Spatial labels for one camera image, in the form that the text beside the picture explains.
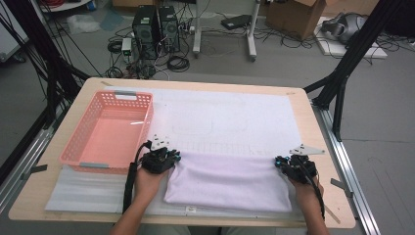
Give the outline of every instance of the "white towel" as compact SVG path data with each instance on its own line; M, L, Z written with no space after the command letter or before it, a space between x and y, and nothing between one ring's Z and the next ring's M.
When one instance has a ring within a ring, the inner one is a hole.
M290 212L287 181L272 156L182 152L169 176L167 203L250 212Z

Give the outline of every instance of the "wooden table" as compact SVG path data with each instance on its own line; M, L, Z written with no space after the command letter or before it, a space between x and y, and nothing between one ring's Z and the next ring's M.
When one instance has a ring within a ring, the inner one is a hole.
M96 90L106 86L126 86L200 91L241 92L288 96L296 117L302 143L325 150L323 155L310 156L317 165L320 182L325 188L326 224L330 228L352 228L355 219L345 192L330 183L331 178L339 180L322 132L305 92L300 88L271 87L252 85L215 84L199 82L175 82L154 80L127 80L113 78L90 78L83 85L61 126L55 133L38 165L48 165L47 170L36 172L26 182L24 188L9 211L10 219L50 220L50 221L100 221L116 222L118 213L60 212L45 211L44 208L58 180L62 165L59 155L64 150L70 135L75 130L84 110ZM146 215L143 223L188 224L204 226L281 226L302 227L304 221L265 218L228 218L173 215Z

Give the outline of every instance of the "basket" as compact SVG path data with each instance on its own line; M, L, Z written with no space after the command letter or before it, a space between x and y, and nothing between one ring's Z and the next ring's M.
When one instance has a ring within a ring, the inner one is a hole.
M150 93L97 91L60 156L76 171L126 174L153 117Z

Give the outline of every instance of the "desktop computer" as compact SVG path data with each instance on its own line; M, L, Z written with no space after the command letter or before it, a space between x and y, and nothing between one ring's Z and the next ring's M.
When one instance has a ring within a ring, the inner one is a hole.
M178 21L173 6L159 7L159 15L164 52L179 52Z
M138 47L139 59L155 60L158 57L157 46L161 41L156 6L139 6L132 23L132 29Z

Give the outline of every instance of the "hand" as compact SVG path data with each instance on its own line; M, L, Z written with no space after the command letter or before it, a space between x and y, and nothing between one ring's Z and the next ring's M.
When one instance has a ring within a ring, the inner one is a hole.
M315 204L318 206L318 208L320 208L320 204L318 202L317 196L315 195L314 188L310 184L302 184L290 178L289 180L296 188L297 202L299 203L302 210L309 208L311 204ZM317 177L314 177L313 181L315 185L317 185L317 187L320 189L321 196L323 197L323 186L321 186L321 184L318 182Z
M135 177L135 197L131 206L125 211L111 230L112 235L136 234L146 207L152 202L159 190L162 174L152 174L145 168L139 168Z
M150 204L159 190L161 180L167 173L168 170L161 174L153 174L145 168L139 168L135 178L135 197L133 201L141 201L147 205Z
M304 215L305 223L307 224L307 234L309 235L325 235L330 234L321 216L320 203L315 194L314 188L310 184L302 184L290 179L291 183L296 188L297 202ZM320 189L323 197L324 188L318 182L317 178L313 178L314 183Z

